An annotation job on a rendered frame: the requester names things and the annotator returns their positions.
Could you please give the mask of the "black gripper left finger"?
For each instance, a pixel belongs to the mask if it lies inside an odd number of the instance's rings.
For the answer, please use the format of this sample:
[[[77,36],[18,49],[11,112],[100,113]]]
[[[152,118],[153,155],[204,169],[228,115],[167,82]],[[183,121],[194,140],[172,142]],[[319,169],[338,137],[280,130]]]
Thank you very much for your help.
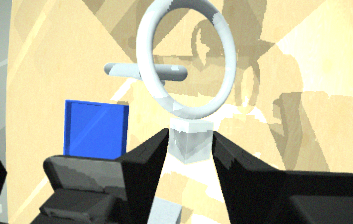
[[[56,154],[43,161],[54,192],[58,188],[114,195],[123,224],[147,224],[164,166],[169,128],[114,159]]]

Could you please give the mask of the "blue tray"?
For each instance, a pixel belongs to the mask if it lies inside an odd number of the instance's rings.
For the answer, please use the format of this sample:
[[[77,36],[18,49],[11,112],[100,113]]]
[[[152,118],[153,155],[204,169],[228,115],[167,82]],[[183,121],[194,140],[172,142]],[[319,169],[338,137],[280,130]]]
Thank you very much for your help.
[[[63,154],[114,159],[127,153],[129,105],[65,99]]]

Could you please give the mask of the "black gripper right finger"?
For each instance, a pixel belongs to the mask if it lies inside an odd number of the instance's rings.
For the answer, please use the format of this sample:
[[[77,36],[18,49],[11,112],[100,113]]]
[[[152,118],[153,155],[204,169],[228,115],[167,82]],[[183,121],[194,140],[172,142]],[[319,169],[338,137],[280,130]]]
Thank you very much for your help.
[[[218,131],[211,151],[230,224],[274,224],[295,195],[353,197],[353,173],[279,170]]]

